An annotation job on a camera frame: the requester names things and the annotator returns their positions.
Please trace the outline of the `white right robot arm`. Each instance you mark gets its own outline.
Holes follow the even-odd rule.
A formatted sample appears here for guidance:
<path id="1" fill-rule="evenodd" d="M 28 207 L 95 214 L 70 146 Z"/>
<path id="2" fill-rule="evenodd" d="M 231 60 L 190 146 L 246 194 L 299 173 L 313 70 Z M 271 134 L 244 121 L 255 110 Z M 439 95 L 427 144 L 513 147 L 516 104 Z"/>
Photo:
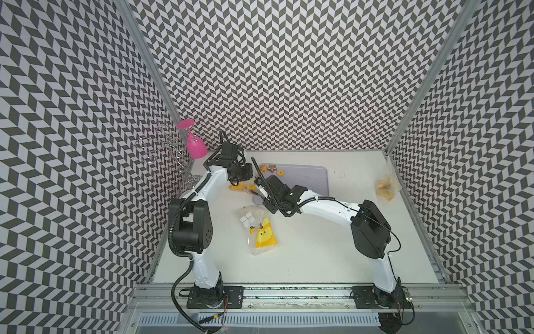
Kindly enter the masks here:
<path id="1" fill-rule="evenodd" d="M 392 294 L 397 288 L 399 281 L 387 254 L 388 245 L 397 236 L 374 202 L 349 203 L 304 186 L 289 188 L 275 175 L 257 177 L 254 184 L 263 197 L 263 206 L 273 214 L 279 212 L 286 218 L 310 214 L 349 228 L 356 250 L 374 264 L 376 292 Z"/>

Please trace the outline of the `clear resealable bag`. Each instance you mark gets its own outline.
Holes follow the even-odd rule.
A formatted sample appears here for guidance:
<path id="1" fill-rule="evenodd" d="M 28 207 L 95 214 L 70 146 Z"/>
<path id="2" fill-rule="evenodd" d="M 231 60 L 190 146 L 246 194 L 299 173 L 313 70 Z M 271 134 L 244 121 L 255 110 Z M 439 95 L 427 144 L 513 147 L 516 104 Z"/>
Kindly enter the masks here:
<path id="1" fill-rule="evenodd" d="M 375 194 L 391 202 L 401 190 L 401 183 L 396 174 L 390 156 L 386 156 L 386 164 L 375 181 Z"/>

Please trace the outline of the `steel black-tipped tongs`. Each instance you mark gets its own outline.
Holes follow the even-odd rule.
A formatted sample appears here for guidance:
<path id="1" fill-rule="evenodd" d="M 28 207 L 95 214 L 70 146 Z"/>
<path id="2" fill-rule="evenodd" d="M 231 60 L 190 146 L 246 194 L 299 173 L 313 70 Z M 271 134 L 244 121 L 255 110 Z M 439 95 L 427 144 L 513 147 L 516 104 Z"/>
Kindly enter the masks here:
<path id="1" fill-rule="evenodd" d="M 269 197 L 267 190 L 265 190 L 262 186 L 256 185 L 254 182 L 250 184 L 248 189 L 252 195 L 257 196 L 262 200 Z"/>

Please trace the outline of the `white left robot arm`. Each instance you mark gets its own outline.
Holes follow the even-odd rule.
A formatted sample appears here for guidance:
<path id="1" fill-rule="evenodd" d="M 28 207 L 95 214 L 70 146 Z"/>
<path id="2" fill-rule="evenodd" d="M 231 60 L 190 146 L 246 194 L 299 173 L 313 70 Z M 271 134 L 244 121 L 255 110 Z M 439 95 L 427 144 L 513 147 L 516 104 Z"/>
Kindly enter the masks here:
<path id="1" fill-rule="evenodd" d="M 227 184 L 238 185 L 253 177 L 253 167 L 246 161 L 242 146 L 224 139 L 203 163 L 204 175 L 168 207 L 168 246 L 178 257 L 189 259 L 195 276 L 194 288 L 220 298 L 223 292 L 221 272 L 214 264 L 208 247 L 214 227 L 210 204 Z"/>

